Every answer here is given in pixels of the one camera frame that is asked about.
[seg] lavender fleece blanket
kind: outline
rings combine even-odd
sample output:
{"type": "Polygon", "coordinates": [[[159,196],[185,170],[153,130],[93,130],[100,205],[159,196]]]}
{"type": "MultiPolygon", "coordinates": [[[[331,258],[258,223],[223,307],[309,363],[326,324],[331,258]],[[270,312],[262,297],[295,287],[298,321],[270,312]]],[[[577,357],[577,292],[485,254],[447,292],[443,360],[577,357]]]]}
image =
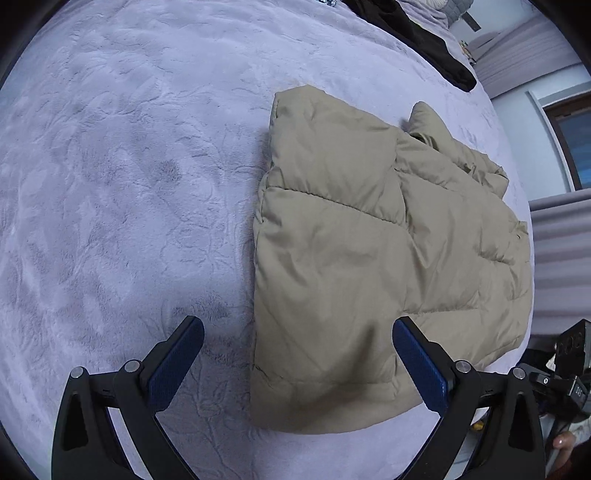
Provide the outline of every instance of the lavender fleece blanket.
{"type": "MultiPolygon", "coordinates": [[[[467,64],[442,13],[402,5],[467,64]]],[[[40,479],[70,370],[143,358],[187,314],[205,345],[158,418],[202,480],[392,479],[427,438],[424,406],[339,435],[249,425],[256,190],[274,93],[305,84],[403,127],[427,102],[530,221],[481,85],[456,89],[341,3],[71,0],[0,90],[0,420],[40,479]]]]}

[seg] wall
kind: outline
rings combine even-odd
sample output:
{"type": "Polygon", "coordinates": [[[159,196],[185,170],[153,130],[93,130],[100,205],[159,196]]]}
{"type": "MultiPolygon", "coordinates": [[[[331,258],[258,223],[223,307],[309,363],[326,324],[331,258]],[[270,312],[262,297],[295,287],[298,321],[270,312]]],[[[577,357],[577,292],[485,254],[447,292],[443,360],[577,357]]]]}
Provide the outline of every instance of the wall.
{"type": "Polygon", "coordinates": [[[567,67],[525,83],[492,100],[505,129],[519,177],[528,200],[569,192],[569,173],[563,165],[543,113],[527,94],[536,99],[585,84],[591,76],[581,64],[567,67]]]}
{"type": "Polygon", "coordinates": [[[502,31],[527,20],[535,11],[535,7],[527,0],[474,0],[468,13],[482,29],[474,32],[460,19],[452,24],[450,31],[458,40],[469,43],[484,33],[502,31]]]}

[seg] curtain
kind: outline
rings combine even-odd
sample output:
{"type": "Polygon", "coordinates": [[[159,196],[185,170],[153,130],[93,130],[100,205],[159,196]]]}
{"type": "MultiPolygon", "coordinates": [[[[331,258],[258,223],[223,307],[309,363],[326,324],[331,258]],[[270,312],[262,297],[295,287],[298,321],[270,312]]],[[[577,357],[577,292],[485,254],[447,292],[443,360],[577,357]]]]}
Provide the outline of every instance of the curtain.
{"type": "Polygon", "coordinates": [[[539,12],[508,30],[473,40],[467,49],[476,60],[476,77],[491,99],[581,62],[558,28],[539,12]]]}
{"type": "Polygon", "coordinates": [[[530,210],[535,258],[530,346],[542,348],[580,319],[591,320],[591,189],[533,200],[530,210]]]}

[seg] brown wooden window frame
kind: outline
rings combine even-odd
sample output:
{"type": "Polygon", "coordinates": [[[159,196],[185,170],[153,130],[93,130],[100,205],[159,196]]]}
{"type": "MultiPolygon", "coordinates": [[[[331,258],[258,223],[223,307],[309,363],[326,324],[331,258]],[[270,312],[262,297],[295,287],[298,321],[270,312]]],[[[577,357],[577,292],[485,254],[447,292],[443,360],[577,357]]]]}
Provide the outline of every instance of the brown wooden window frame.
{"type": "Polygon", "coordinates": [[[579,172],[577,165],[574,162],[574,158],[570,152],[569,144],[567,143],[562,129],[560,128],[559,120],[570,116],[574,113],[581,113],[586,110],[591,110],[591,92],[581,93],[566,100],[561,100],[556,103],[544,107],[544,113],[552,125],[552,129],[558,138],[558,143],[566,159],[566,164],[569,166],[570,176],[573,179],[573,185],[575,190],[581,190],[581,179],[579,178],[579,172]]]}

